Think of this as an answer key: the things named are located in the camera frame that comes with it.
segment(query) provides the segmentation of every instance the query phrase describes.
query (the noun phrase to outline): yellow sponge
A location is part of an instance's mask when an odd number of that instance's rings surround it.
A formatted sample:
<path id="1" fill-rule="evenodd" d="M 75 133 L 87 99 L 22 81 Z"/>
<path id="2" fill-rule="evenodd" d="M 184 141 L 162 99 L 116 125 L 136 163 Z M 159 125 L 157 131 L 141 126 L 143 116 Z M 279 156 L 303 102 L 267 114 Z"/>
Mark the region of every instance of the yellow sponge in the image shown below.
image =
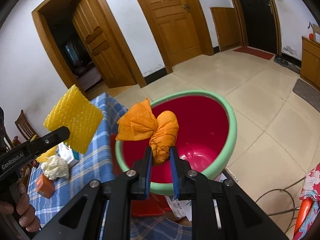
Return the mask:
<path id="1" fill-rule="evenodd" d="M 55 155 L 55 150 L 57 149 L 58 145 L 51 148 L 50 150 L 47 150 L 45 153 L 42 153 L 38 158 L 36 158 L 36 161 L 39 163 L 43 163 L 46 161 L 47 157 Z"/>
<path id="2" fill-rule="evenodd" d="M 85 154 L 102 118 L 102 111 L 73 85 L 53 107 L 43 125 L 49 131 L 68 127 L 70 137 L 65 142 L 75 151 Z"/>

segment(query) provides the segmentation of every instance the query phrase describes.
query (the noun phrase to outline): blue checkered tablecloth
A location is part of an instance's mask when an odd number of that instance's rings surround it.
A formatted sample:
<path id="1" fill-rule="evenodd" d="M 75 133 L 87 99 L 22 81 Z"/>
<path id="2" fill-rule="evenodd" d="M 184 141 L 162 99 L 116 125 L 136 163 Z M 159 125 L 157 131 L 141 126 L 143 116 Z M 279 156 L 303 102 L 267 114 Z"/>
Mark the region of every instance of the blue checkered tablecloth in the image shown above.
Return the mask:
<path id="1" fill-rule="evenodd" d="M 110 135 L 118 133 L 117 121 L 127 112 L 113 97 L 102 93 L 91 101 L 103 112 L 99 125 L 85 155 L 70 169 L 69 179 L 54 181 L 56 191 L 50 199 L 36 192 L 36 179 L 42 173 L 40 166 L 31 171 L 28 194 L 43 227 L 91 180 L 106 182 L 115 178 L 112 173 Z M 191 240 L 191 228 L 176 224 L 165 216 L 131 220 L 131 240 Z"/>

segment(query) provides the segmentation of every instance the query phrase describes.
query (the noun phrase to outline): black door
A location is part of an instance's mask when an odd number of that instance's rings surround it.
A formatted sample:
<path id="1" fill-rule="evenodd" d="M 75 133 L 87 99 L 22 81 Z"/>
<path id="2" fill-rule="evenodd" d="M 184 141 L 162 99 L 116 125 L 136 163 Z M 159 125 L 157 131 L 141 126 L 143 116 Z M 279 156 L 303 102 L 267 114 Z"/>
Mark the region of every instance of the black door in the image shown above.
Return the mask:
<path id="1" fill-rule="evenodd" d="M 240 0 L 249 46 L 277 53 L 276 27 L 269 0 Z"/>

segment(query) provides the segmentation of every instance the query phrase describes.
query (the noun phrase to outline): bolt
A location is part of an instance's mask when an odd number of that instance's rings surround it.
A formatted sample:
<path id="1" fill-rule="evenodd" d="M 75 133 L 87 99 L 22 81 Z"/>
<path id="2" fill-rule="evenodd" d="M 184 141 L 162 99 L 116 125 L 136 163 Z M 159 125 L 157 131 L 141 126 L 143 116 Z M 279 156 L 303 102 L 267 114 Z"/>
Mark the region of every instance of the bolt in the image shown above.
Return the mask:
<path id="1" fill-rule="evenodd" d="M 198 172 L 194 171 L 194 170 L 190 170 L 187 172 L 187 174 L 190 176 L 190 177 L 194 177 L 198 174 Z"/>
<path id="2" fill-rule="evenodd" d="M 234 185 L 234 181 L 232 179 L 225 179 L 224 184 L 226 184 L 227 186 L 233 186 Z"/>
<path id="3" fill-rule="evenodd" d="M 97 186 L 99 186 L 99 181 L 97 181 L 97 180 L 92 180 L 92 181 L 90 181 L 90 187 L 97 187 Z"/>
<path id="4" fill-rule="evenodd" d="M 137 172 L 135 170 L 128 170 L 127 171 L 127 176 L 129 176 L 129 177 L 133 177 L 136 174 L 137 174 Z"/>

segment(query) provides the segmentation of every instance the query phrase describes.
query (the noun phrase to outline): doormat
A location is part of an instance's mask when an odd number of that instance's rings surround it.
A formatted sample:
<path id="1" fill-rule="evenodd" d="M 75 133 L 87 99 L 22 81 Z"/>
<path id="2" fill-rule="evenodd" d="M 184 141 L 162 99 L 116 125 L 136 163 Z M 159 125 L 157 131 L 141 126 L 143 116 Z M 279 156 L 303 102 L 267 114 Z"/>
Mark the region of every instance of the doormat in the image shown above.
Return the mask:
<path id="1" fill-rule="evenodd" d="M 295 64 L 292 64 L 288 61 L 286 61 L 283 57 L 281 57 L 280 55 L 276 55 L 275 59 L 273 60 L 274 62 L 278 63 L 279 65 L 281 65 L 282 67 L 286 67 L 290 70 L 292 70 L 293 72 L 300 74 L 300 68 L 298 66 L 296 66 Z"/>
<path id="2" fill-rule="evenodd" d="M 257 49 L 251 49 L 247 46 L 240 47 L 238 49 L 235 49 L 234 51 L 244 52 L 244 53 L 251 54 L 251 55 L 254 55 L 257 57 L 262 57 L 267 60 L 270 60 L 273 57 L 273 54 L 271 54 L 271 53 L 267 53 L 267 52 L 257 50 Z"/>
<path id="3" fill-rule="evenodd" d="M 299 97 L 306 100 L 320 113 L 320 92 L 304 82 L 302 79 L 298 79 L 292 90 Z"/>

